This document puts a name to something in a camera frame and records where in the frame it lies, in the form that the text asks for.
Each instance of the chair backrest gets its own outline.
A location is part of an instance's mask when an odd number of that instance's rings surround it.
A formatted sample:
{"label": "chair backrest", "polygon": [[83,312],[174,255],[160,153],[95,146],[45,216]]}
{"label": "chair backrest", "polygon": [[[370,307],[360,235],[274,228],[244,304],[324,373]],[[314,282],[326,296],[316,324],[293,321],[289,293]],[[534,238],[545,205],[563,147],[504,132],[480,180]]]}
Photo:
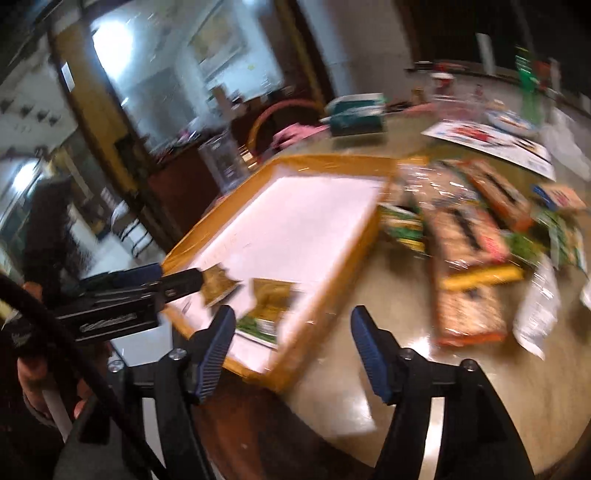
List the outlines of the chair backrest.
{"label": "chair backrest", "polygon": [[319,114],[319,118],[324,116],[324,106],[320,103],[314,102],[312,100],[305,100],[305,99],[289,99],[289,100],[282,100],[281,102],[277,102],[274,105],[271,105],[267,110],[265,110],[260,116],[256,119],[254,125],[251,128],[251,131],[248,135],[248,143],[247,148],[253,156],[258,156],[260,153],[256,148],[256,142],[259,134],[259,130],[261,129],[262,125],[271,117],[274,113],[279,110],[290,108],[290,107],[298,107],[298,108],[307,108],[316,111]]}

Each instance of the metal screw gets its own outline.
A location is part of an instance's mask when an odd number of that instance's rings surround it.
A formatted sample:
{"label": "metal screw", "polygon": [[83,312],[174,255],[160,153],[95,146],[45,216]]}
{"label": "metal screw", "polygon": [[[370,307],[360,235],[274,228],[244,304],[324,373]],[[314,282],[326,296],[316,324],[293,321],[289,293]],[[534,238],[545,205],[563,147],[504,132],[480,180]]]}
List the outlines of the metal screw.
{"label": "metal screw", "polygon": [[404,360],[412,360],[414,357],[414,350],[411,348],[403,348],[399,353]]}
{"label": "metal screw", "polygon": [[462,362],[462,367],[468,370],[469,372],[475,372],[476,370],[478,370],[478,364],[470,358]]}
{"label": "metal screw", "polygon": [[182,348],[174,348],[168,353],[168,356],[173,360],[180,360],[184,358],[185,355],[187,355],[187,351]]}
{"label": "metal screw", "polygon": [[109,372],[111,373],[117,373],[120,370],[123,370],[123,368],[125,367],[125,362],[121,359],[117,359],[117,360],[113,360],[108,366],[107,368],[109,369]]}

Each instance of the plate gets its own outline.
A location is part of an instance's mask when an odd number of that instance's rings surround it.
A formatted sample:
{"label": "plate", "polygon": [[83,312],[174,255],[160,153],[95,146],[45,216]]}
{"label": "plate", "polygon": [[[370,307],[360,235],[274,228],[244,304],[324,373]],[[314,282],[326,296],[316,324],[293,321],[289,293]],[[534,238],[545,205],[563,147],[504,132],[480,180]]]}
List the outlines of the plate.
{"label": "plate", "polygon": [[486,116],[494,127],[518,137],[533,138],[538,133],[534,124],[513,112],[488,110]]}

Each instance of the framed picture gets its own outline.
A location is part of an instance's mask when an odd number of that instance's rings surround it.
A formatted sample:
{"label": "framed picture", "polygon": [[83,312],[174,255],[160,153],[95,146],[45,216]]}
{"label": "framed picture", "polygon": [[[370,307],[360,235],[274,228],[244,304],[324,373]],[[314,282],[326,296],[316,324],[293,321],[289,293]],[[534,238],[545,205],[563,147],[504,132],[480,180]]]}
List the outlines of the framed picture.
{"label": "framed picture", "polygon": [[246,50],[231,2],[222,0],[213,7],[189,46],[206,80]]}

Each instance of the blue rubber grip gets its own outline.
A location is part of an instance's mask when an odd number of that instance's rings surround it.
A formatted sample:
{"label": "blue rubber grip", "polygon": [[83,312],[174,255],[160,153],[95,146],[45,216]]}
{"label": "blue rubber grip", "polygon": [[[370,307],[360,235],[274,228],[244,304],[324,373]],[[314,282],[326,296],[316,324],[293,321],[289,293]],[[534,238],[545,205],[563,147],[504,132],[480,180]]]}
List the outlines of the blue rubber grip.
{"label": "blue rubber grip", "polygon": [[351,313],[353,340],[374,393],[387,403],[394,392],[388,382],[388,367],[384,356],[369,330],[368,322],[374,323],[367,310],[364,307],[355,307]]}
{"label": "blue rubber grip", "polygon": [[213,393],[222,373],[223,361],[226,358],[234,331],[236,329],[236,318],[234,311],[228,308],[222,325],[216,332],[209,345],[203,361],[197,369],[197,389],[195,395],[202,403]]}

